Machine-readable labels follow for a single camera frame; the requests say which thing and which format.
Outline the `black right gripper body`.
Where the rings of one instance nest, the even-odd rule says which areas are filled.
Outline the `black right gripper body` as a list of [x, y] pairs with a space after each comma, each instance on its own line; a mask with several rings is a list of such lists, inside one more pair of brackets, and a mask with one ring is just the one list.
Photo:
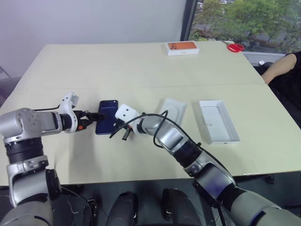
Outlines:
[[127, 129], [128, 125], [126, 125], [126, 121], [123, 121], [121, 119], [116, 119], [115, 123], [114, 123], [114, 129]]

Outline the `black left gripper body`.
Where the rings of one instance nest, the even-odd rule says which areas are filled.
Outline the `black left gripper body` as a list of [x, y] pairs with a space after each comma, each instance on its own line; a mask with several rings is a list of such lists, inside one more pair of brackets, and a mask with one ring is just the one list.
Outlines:
[[89, 111], [74, 111], [77, 118], [77, 129], [86, 129], [93, 123]]

